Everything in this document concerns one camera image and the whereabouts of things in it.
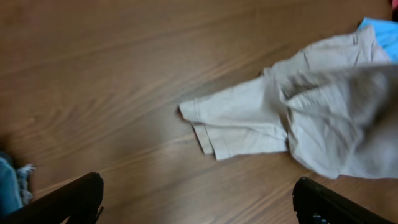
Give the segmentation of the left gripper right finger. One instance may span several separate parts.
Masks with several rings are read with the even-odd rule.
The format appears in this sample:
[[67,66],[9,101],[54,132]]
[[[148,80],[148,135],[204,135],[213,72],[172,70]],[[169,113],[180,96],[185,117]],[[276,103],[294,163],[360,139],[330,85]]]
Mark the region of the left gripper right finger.
[[300,224],[392,223],[308,177],[296,182],[292,201]]

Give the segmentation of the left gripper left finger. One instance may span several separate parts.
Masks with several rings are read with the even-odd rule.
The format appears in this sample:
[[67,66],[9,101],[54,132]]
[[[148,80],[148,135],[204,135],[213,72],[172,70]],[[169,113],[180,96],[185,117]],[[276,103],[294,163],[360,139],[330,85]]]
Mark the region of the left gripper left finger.
[[104,180],[90,172],[12,212],[1,223],[96,223],[103,211]]

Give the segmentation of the beige khaki shorts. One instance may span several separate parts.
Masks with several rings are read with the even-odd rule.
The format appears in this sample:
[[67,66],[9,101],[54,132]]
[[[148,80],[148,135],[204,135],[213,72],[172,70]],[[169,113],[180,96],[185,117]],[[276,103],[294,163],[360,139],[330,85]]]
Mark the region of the beige khaki shorts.
[[397,177],[397,66],[372,26],[308,45],[179,109],[218,160],[289,152],[330,179]]

